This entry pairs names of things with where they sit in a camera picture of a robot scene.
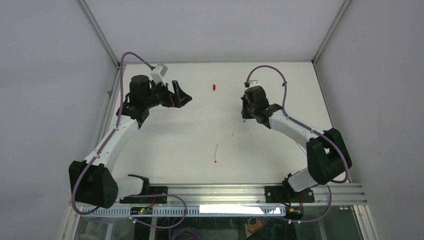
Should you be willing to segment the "white pen red end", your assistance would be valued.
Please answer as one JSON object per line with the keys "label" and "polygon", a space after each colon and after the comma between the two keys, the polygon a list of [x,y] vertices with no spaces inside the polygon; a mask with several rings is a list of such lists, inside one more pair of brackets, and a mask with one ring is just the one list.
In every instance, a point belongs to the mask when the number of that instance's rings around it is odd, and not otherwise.
{"label": "white pen red end", "polygon": [[219,147],[219,144],[217,144],[217,145],[215,146],[215,151],[214,151],[214,163],[217,163],[217,162],[218,162],[218,160],[217,160],[217,156],[218,156],[218,147]]}

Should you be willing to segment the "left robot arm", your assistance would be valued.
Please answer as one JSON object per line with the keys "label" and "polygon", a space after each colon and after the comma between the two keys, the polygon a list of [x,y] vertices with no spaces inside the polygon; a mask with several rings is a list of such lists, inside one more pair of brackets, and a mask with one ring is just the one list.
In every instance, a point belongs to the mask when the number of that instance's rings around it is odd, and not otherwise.
{"label": "left robot arm", "polygon": [[77,203],[108,209],[125,198],[133,198],[138,203],[149,200],[151,190],[147,177],[129,174],[115,178],[112,172],[128,141],[149,117],[150,109],[182,108],[193,99],[181,89],[178,81],[171,83],[172,91],[168,84],[146,75],[131,78],[129,92],[116,113],[117,123],[84,160],[73,161],[68,168],[71,205],[78,214],[84,212],[78,210]]}

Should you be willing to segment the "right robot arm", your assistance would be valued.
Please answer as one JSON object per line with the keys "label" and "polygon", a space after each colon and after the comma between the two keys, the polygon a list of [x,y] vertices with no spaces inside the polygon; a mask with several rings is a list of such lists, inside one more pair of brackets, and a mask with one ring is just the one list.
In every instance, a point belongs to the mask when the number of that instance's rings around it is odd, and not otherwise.
{"label": "right robot arm", "polygon": [[296,119],[279,104],[270,104],[265,90],[250,84],[244,91],[241,115],[243,119],[255,119],[268,129],[280,132],[306,150],[306,168],[290,173],[281,188],[270,196],[283,203],[300,202],[312,187],[333,182],[345,174],[349,178],[352,160],[342,134],[335,128],[316,130]]}

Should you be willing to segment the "orange object below table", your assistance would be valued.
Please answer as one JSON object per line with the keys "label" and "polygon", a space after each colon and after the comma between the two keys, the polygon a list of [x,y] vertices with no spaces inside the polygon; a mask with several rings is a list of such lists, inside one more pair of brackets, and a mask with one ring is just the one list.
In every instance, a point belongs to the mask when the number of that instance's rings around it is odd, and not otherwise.
{"label": "orange object below table", "polygon": [[249,234],[255,234],[268,224],[266,219],[251,217],[247,220],[245,229]]}

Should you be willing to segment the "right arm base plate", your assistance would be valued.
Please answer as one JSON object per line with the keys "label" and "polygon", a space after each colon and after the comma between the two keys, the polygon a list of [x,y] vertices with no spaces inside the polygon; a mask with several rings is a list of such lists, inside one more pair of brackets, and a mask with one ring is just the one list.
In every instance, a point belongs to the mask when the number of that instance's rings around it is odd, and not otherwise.
{"label": "right arm base plate", "polygon": [[264,187],[266,203],[300,204],[314,203],[315,196],[311,188],[306,188],[300,192],[292,190],[289,186],[268,185]]}

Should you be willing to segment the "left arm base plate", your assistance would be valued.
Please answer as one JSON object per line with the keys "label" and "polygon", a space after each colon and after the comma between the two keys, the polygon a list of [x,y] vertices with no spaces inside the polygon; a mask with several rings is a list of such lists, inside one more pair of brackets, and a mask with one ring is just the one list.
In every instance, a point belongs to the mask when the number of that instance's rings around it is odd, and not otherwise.
{"label": "left arm base plate", "polygon": [[150,186],[137,195],[130,195],[119,200],[120,204],[165,204],[168,197],[168,187],[164,185]]}

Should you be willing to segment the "aluminium frame rail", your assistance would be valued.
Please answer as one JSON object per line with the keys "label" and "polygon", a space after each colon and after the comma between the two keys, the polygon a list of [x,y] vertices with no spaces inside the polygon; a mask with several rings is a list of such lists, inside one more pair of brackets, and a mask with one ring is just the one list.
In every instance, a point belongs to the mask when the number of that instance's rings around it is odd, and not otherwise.
{"label": "aluminium frame rail", "polygon": [[[252,205],[252,204],[279,204],[266,203],[265,186],[278,186],[279,183],[265,184],[170,184],[168,187],[167,203],[159,205],[188,206],[203,204],[223,205]],[[330,184],[329,187],[320,185],[311,188],[314,194],[314,203],[293,203],[298,206],[332,206],[367,205],[364,190],[358,183]],[[127,204],[147,206],[148,204]]]}

